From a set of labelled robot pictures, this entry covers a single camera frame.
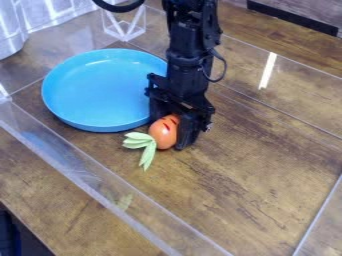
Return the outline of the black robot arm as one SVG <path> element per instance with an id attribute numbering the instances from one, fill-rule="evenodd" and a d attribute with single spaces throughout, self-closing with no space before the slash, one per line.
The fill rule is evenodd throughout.
<path id="1" fill-rule="evenodd" d="M 209 83 L 223 79 L 227 62 L 215 47 L 223 33 L 217 16 L 218 0 L 163 0 L 170 46 L 166 76 L 150 73 L 146 95 L 151 121 L 177 114 L 175 149 L 193 145 L 211 129 L 215 108 L 206 98 Z"/>

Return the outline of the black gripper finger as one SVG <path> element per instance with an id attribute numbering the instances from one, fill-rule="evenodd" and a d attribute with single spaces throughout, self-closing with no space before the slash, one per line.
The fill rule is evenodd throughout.
<path id="1" fill-rule="evenodd" d="M 183 150 L 193 145 L 201 132 L 207 132 L 213 127 L 211 115 L 189 112 L 181 115 L 178 125 L 175 149 Z"/>
<path id="2" fill-rule="evenodd" d="M 171 114 L 170 100 L 167 98 L 150 99 L 150 121 L 155 122 Z"/>

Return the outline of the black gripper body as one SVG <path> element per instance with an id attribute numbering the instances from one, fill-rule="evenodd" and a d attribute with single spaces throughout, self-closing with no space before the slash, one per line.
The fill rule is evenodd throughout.
<path id="1" fill-rule="evenodd" d="M 214 106 L 206 98 L 213 67 L 213 55 L 209 52 L 185 57 L 167 52 L 167 73 L 147 75 L 146 96 L 167 98 L 171 113 L 182 115 L 189 112 L 214 114 Z"/>

